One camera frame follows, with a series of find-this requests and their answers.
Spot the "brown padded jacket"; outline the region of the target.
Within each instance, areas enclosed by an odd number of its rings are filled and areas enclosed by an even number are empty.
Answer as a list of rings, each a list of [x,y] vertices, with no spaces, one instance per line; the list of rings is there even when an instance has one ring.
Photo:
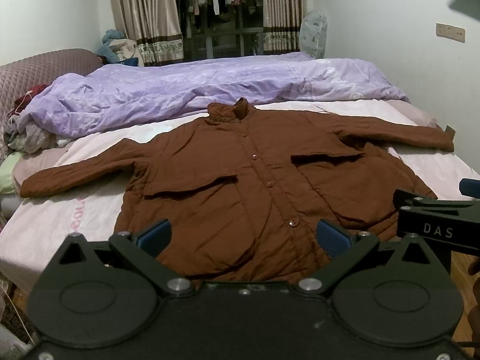
[[[167,219],[159,256],[192,280],[289,281],[326,263],[316,240],[327,219],[383,240],[396,231],[396,190],[432,190],[386,148],[453,152],[444,131],[374,117],[260,110],[240,99],[146,143],[123,139],[101,154],[38,172],[22,197],[50,197],[108,175],[129,180],[115,230]]]

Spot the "grey clothes pile on bed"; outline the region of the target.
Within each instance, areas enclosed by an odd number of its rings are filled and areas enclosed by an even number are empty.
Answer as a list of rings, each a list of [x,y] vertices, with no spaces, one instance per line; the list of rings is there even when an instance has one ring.
[[[72,142],[72,138],[44,130],[33,120],[22,126],[19,125],[19,120],[18,115],[12,115],[3,130],[3,141],[10,151],[33,155],[43,150],[64,148]]]

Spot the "clothes pile by curtain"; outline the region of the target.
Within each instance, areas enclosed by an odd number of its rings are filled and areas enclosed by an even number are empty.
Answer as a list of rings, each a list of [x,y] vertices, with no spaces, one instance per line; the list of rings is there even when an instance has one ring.
[[[116,29],[106,31],[96,54],[104,64],[120,63],[133,67],[144,66],[137,42],[126,38],[123,32]]]

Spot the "pink princess blanket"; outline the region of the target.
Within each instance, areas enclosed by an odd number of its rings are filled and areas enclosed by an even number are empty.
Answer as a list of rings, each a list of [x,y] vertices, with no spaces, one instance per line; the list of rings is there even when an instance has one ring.
[[[75,141],[59,166],[94,157],[124,138],[144,143],[194,120],[193,115],[158,123],[96,133]],[[400,158],[442,200],[461,200],[459,183],[479,174],[456,154],[393,146]],[[51,198],[25,199],[1,231],[1,273],[26,292],[73,232],[89,241],[105,241],[114,230],[125,193],[124,178],[99,181]]]

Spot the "green pillow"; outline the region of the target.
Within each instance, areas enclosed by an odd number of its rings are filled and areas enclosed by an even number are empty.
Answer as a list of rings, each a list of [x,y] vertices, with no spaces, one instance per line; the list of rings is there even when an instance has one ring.
[[[14,152],[8,155],[0,166],[0,194],[14,194],[16,182],[13,177],[13,170],[24,155],[21,152]]]

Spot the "purple duvet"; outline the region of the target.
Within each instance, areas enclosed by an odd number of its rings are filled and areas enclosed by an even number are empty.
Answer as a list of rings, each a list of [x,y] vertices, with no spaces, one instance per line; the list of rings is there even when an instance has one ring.
[[[212,102],[401,100],[408,97],[373,64],[357,58],[313,58],[301,52],[205,59],[162,67],[105,65],[68,73],[35,96],[18,129],[34,122],[66,138],[160,122],[206,111]]]

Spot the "dark red garment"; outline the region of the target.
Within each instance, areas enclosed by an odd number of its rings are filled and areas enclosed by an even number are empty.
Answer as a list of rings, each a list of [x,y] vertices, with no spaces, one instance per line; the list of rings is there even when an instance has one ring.
[[[47,87],[48,85],[41,84],[32,86],[30,89],[28,89],[22,96],[18,97],[14,101],[13,108],[7,112],[7,118],[10,118],[11,116],[18,116],[26,108],[26,106],[30,104],[35,96],[43,92]]]

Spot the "quilted mauve headboard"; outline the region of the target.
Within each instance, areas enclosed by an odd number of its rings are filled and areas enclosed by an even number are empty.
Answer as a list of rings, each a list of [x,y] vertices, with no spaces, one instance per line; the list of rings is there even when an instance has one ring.
[[[58,135],[75,137],[80,122],[67,96],[83,90],[85,76],[101,68],[101,58],[87,49],[61,49],[24,58],[1,66],[1,130],[15,100],[33,86],[52,85],[21,116],[20,127],[33,120],[38,126]]]

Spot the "covered standing fan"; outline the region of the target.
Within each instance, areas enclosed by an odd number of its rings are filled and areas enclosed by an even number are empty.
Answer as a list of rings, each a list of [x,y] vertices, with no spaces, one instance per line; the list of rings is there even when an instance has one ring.
[[[299,49],[315,59],[326,53],[327,19],[318,10],[310,10],[302,20],[299,32]]]

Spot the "left beige curtain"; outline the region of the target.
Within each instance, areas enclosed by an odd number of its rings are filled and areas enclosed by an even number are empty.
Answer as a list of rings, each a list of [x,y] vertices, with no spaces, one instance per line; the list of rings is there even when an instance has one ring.
[[[115,27],[137,42],[145,66],[184,59],[176,0],[111,0]]]

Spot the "beige curtain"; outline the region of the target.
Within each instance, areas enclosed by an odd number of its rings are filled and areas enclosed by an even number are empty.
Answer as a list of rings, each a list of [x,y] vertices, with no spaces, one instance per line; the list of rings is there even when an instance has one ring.
[[[263,0],[265,55],[299,51],[303,0]]]
[[[137,42],[145,66],[184,59],[176,0],[111,0],[115,27]]]

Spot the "right beige curtain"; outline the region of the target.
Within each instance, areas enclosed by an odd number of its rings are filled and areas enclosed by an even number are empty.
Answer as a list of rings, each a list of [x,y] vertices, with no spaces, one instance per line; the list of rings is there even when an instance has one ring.
[[[299,51],[303,0],[263,0],[265,55]]]

